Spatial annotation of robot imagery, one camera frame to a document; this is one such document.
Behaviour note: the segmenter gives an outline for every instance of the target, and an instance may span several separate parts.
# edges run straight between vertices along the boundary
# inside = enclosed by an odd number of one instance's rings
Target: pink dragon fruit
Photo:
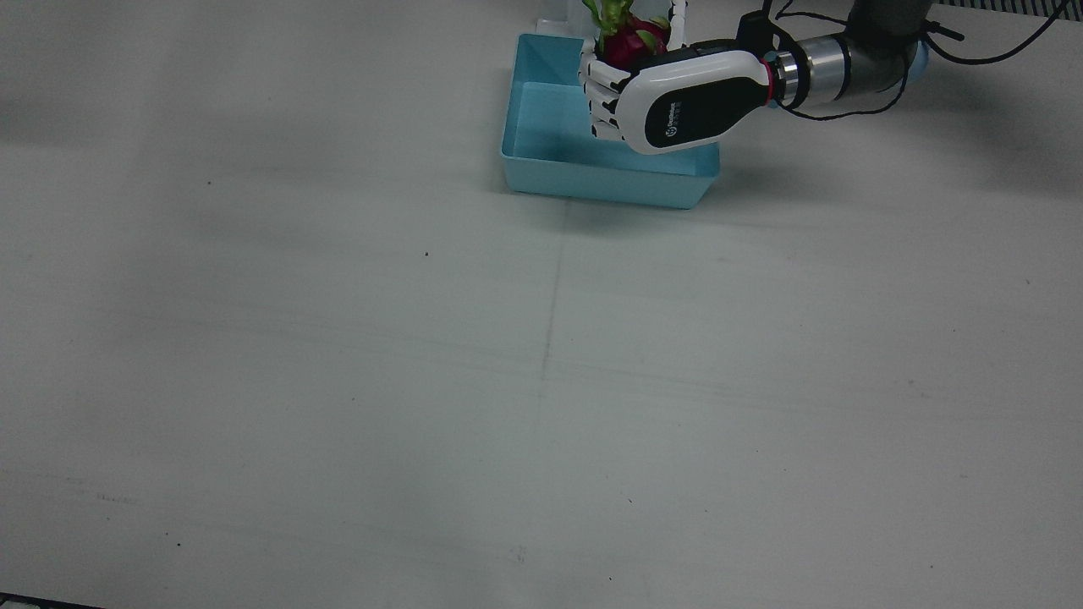
[[[631,14],[635,0],[583,0],[600,30],[595,50],[599,59],[619,69],[631,69],[651,55],[666,52],[669,22],[641,20]]]

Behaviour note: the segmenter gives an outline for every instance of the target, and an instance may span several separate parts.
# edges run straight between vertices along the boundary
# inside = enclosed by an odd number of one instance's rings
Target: robotic hand
[[[717,141],[772,98],[773,73],[735,40],[684,46],[686,0],[673,0],[666,53],[634,72],[617,69],[583,46],[579,83],[590,107],[591,131],[625,140],[641,154],[660,154]]]
[[[932,0],[854,0],[849,20],[828,20],[843,23],[844,31],[799,41],[771,21],[765,2],[741,18],[735,40],[688,46],[684,4],[673,0],[666,52],[630,70],[612,67],[596,55],[592,41],[584,43],[579,82],[595,137],[660,154],[718,141],[772,101],[794,112],[806,102],[886,91],[900,81],[901,94]]]

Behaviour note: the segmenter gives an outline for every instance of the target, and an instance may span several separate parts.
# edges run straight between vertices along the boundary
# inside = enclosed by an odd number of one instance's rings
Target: logo
[[[666,121],[666,138],[677,134],[677,124],[680,122],[680,102],[669,104],[669,119]]]

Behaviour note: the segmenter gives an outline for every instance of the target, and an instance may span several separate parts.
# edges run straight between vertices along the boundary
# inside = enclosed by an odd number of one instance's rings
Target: white robotic hand
[[[683,15],[680,23],[683,28]],[[669,49],[632,72],[602,62],[591,41],[584,43],[579,60],[591,131],[599,139],[625,140],[641,154],[718,141],[742,117],[771,101],[773,78],[766,63],[740,50],[734,40]]]

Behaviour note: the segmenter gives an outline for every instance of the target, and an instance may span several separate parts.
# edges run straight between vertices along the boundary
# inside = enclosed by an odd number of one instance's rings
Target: light blue plastic tray
[[[690,209],[718,177],[718,146],[641,155],[590,134],[578,38],[519,37],[500,155],[513,191]]]

